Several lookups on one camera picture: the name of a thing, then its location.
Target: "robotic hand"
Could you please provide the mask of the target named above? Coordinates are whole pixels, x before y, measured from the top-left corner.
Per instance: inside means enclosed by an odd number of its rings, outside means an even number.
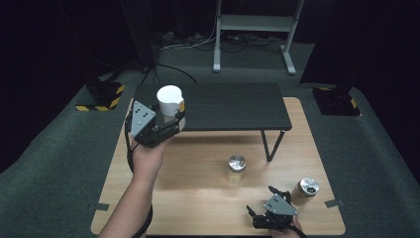
[[[292,215],[297,215],[297,210],[290,205],[290,192],[281,192],[276,188],[269,186],[268,189],[274,196],[268,200],[263,207],[267,212],[263,215],[256,215],[256,213],[247,206],[249,215],[253,218],[253,225],[256,229],[273,229],[283,231],[290,229],[295,231],[300,237],[305,238],[306,235],[291,225]]]
[[[133,151],[130,148],[130,132],[139,144],[153,148],[182,130],[179,122],[185,117],[185,110],[178,111],[173,120],[164,123],[161,127],[157,125],[157,111],[159,111],[158,103],[148,107],[139,101],[134,101],[132,110],[126,118],[127,160],[131,171],[133,171]]]

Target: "white shelf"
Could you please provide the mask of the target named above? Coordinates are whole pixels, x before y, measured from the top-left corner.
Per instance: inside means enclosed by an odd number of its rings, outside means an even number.
[[[289,32],[293,17],[222,15],[221,30]]]

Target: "wooden table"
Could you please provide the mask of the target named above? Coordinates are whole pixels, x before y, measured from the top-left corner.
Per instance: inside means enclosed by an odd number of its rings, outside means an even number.
[[[314,139],[297,98],[284,98],[293,125],[272,162],[267,162],[259,131],[181,132],[168,146],[154,192],[154,220],[149,235],[268,235],[257,230],[246,206],[257,214],[271,198],[268,186],[292,191],[304,177],[320,184],[318,194],[303,205],[295,205],[307,235],[341,235],[346,228],[319,157]],[[277,131],[266,132],[272,146]],[[99,203],[108,209],[96,210],[91,231],[98,234],[114,211],[131,180],[127,164],[124,130],[115,150]],[[243,155],[247,168],[239,185],[226,179],[227,161]]]

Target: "metal cup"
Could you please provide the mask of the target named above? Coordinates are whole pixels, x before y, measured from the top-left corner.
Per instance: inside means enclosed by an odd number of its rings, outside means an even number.
[[[295,205],[303,205],[319,191],[319,184],[314,178],[301,179],[291,194],[291,202]]]
[[[241,155],[232,156],[228,161],[228,171],[226,177],[228,181],[233,184],[239,184],[244,175],[246,167],[245,158]]]

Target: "black table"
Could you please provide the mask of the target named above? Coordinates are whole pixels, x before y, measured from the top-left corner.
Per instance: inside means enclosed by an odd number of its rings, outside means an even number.
[[[161,84],[138,85],[134,99],[145,105],[158,103]],[[270,162],[286,131],[292,125],[280,88],[276,83],[199,83],[176,84],[185,101],[184,131],[262,132],[266,159]],[[157,124],[162,123],[157,114]],[[279,130],[272,152],[265,130]]]

